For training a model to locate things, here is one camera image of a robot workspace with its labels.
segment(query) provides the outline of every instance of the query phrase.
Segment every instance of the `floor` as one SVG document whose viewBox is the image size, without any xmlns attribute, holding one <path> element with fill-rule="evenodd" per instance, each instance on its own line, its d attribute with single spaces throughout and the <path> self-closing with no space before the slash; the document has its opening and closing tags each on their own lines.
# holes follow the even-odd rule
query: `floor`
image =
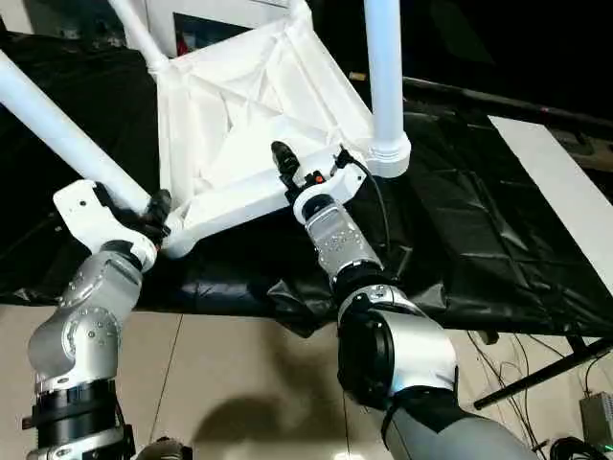
<svg viewBox="0 0 613 460">
<path fill-rule="evenodd" d="M 52 311 L 0 306 L 0 459 L 25 458 L 34 447 L 34 433 L 20 429 L 33 399 L 27 341 Z M 460 400 L 468 405 L 497 383 L 466 333 L 449 333 L 460 361 Z M 502 363 L 504 380 L 526 373 L 512 335 L 490 346 L 473 336 L 496 365 Z M 559 337 L 538 338 L 570 351 Z M 530 337 L 519 340 L 531 371 L 556 359 Z M 585 368 L 530 390 L 530 421 L 539 441 L 581 437 Z M 138 447 L 168 435 L 193 445 L 196 459 L 391 459 L 378 427 L 343 395 L 336 370 L 333 326 L 304 340 L 269 320 L 136 312 L 125 326 L 118 391 Z M 613 392 L 613 356 L 594 366 L 589 387 Z M 523 409 L 523 396 L 517 399 Z M 525 439 L 507 402 L 482 414 Z"/>
</svg>

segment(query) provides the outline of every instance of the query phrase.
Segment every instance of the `white tube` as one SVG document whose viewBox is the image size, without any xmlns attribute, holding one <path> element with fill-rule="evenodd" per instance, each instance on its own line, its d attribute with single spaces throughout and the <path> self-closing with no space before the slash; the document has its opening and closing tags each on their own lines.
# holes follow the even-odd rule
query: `white tube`
<svg viewBox="0 0 613 460">
<path fill-rule="evenodd" d="M 157 72 L 169 64 L 169 59 L 162 54 L 155 44 L 153 37 L 141 21 L 141 18 L 134 10 L 130 0 L 108 0 L 115 13 L 119 16 L 124 27 L 132 35 L 138 49 L 147 62 L 147 67 L 151 72 Z"/>
<path fill-rule="evenodd" d="M 364 12 L 375 124 L 372 151 L 387 164 L 380 175 L 390 177 L 406 170 L 411 148 L 403 128 L 399 0 L 364 0 Z"/>
<path fill-rule="evenodd" d="M 0 51 L 0 104 L 86 179 L 101 182 L 121 207 L 143 214 L 149 195 Z"/>
</svg>

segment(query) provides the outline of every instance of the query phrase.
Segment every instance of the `wire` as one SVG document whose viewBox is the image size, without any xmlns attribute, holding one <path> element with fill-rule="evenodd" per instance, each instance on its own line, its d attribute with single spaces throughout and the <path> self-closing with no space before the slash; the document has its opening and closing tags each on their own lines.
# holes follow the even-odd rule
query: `wire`
<svg viewBox="0 0 613 460">
<path fill-rule="evenodd" d="M 608 352 L 606 352 L 606 353 L 596 357 L 596 359 L 594 359 L 592 362 L 590 362 L 590 365 L 587 366 L 587 371 L 585 371 L 585 379 L 584 379 L 584 383 L 585 384 L 583 385 L 583 394 L 585 395 L 586 398 L 592 394 L 590 389 L 587 387 L 587 378 L 590 375 L 590 371 L 592 370 L 592 367 L 594 367 L 594 364 L 596 364 L 598 361 L 600 361 L 601 359 L 603 359 L 607 355 L 608 355 Z"/>
<path fill-rule="evenodd" d="M 581 441 L 581 439 L 569 436 L 557 439 L 549 451 L 551 460 L 572 460 L 575 455 L 587 460 L 606 460 L 606 456 L 596 448 Z"/>
<path fill-rule="evenodd" d="M 489 370 L 491 371 L 491 373 L 498 380 L 499 385 L 502 388 L 506 388 L 507 385 L 503 381 L 502 376 L 498 372 L 496 372 L 496 369 L 494 368 L 494 365 L 490 361 L 489 357 L 486 355 L 486 353 L 483 350 L 481 350 L 481 347 L 479 347 L 479 345 L 477 345 L 477 342 L 475 342 L 475 339 L 472 337 L 472 335 L 470 335 L 470 332 L 466 331 L 466 334 L 468 335 L 468 338 L 472 342 L 472 345 L 477 350 L 477 353 L 479 353 L 481 358 L 488 365 Z M 534 431 L 532 430 L 532 426 L 528 424 L 528 422 L 524 418 L 523 414 L 521 413 L 521 408 L 519 407 L 519 404 L 517 403 L 517 401 L 515 400 L 515 398 L 513 396 L 508 397 L 507 398 L 507 402 L 510 404 L 511 409 L 513 410 L 513 412 L 515 413 L 517 418 L 520 420 L 520 422 L 522 424 L 522 428 L 528 433 L 528 437 L 530 438 L 530 444 L 532 445 L 532 448 L 535 449 L 535 447 L 538 446 L 538 442 L 536 441 L 536 437 L 534 436 Z M 539 449 L 539 453 L 543 456 L 543 458 L 545 458 L 545 455 L 543 454 L 542 449 Z"/>
<path fill-rule="evenodd" d="M 526 375 L 529 376 L 530 375 L 530 361 L 528 360 L 528 353 L 526 353 L 526 348 L 524 347 L 524 344 L 521 342 L 521 340 L 519 339 L 516 333 L 513 334 L 513 337 L 515 337 L 515 340 L 517 340 L 517 343 L 519 344 L 519 347 L 521 348 L 521 353 L 524 354 L 524 359 L 526 360 Z M 528 423 L 528 427 L 530 428 L 531 432 L 534 435 L 533 424 L 530 422 L 530 414 L 528 411 L 528 388 L 524 390 L 524 411 L 526 413 L 526 422 Z M 543 453 L 543 449 L 541 447 L 538 447 L 537 450 L 543 456 L 543 458 L 546 458 L 545 454 Z"/>
<path fill-rule="evenodd" d="M 363 173 L 366 174 L 366 176 L 371 181 L 371 184 L 373 184 L 373 187 L 375 188 L 376 198 L 379 201 L 379 208 L 381 210 L 381 217 L 383 218 L 383 231 L 385 232 L 385 253 L 387 257 L 389 258 L 390 253 L 392 251 L 392 244 L 391 244 L 391 238 L 390 238 L 390 222 L 387 217 L 387 209 L 385 208 L 385 201 L 383 200 L 383 194 L 381 193 L 381 189 L 379 189 L 379 184 L 376 183 L 375 177 L 370 171 L 368 171 L 368 168 L 366 168 L 362 163 L 357 161 L 355 158 L 352 158 L 352 163 L 354 163 L 355 166 L 357 166 L 360 170 L 362 170 Z"/>
<path fill-rule="evenodd" d="M 529 338 L 531 338 L 532 340 L 534 340 L 536 343 L 539 343 L 540 345 L 542 345 L 543 347 L 545 347 L 546 349 L 548 349 L 551 352 L 554 352 L 556 355 L 558 355 L 559 357 L 566 357 L 565 355 L 563 355 L 561 352 L 559 352 L 558 350 L 556 350 L 554 347 L 552 347 L 551 345 L 549 345 L 548 343 L 543 342 L 541 339 L 536 338 L 535 336 L 533 336 L 530 333 L 526 334 Z"/>
</svg>

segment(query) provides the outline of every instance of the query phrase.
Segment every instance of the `black stand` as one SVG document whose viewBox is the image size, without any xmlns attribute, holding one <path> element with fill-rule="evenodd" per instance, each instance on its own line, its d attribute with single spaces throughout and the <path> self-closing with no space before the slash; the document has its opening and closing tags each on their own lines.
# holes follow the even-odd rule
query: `black stand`
<svg viewBox="0 0 613 460">
<path fill-rule="evenodd" d="M 542 383 L 543 381 L 559 376 L 560 374 L 579 366 L 583 362 L 594 357 L 598 357 L 602 353 L 608 352 L 613 348 L 613 339 L 610 338 L 601 338 L 590 345 L 585 345 L 585 342 L 583 342 L 581 337 L 569 336 L 566 337 L 566 339 L 573 349 L 573 353 L 546 367 L 543 367 L 532 374 L 529 374 L 523 379 L 513 382 L 505 388 L 494 391 L 480 400 L 475 401 L 475 408 L 479 410 L 491 404 L 498 403 L 499 401 L 504 400 L 509 396 L 513 396 L 520 391 L 527 390 L 535 385 L 538 385 L 539 383 Z"/>
</svg>

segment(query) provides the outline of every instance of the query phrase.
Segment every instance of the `black plastic sheet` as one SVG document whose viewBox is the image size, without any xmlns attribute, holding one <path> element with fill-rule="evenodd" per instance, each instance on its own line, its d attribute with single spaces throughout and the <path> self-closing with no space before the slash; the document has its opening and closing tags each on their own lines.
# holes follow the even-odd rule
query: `black plastic sheet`
<svg viewBox="0 0 613 460">
<path fill-rule="evenodd" d="M 155 86 L 136 53 L 40 38 L 2 47 L 128 173 L 157 188 Z M 405 128 L 410 169 L 381 187 L 392 227 L 386 263 L 409 297 L 449 328 L 610 335 L 613 299 L 486 115 L 407 104 Z M 1 230 L 0 302 L 49 303 L 86 255 L 51 200 L 76 175 L 3 109 L 0 146 L 11 217 Z M 368 185 L 348 208 L 378 250 Z M 335 315 L 287 209 L 213 235 L 182 260 L 160 258 L 138 308 L 273 317 L 302 335 Z"/>
</svg>

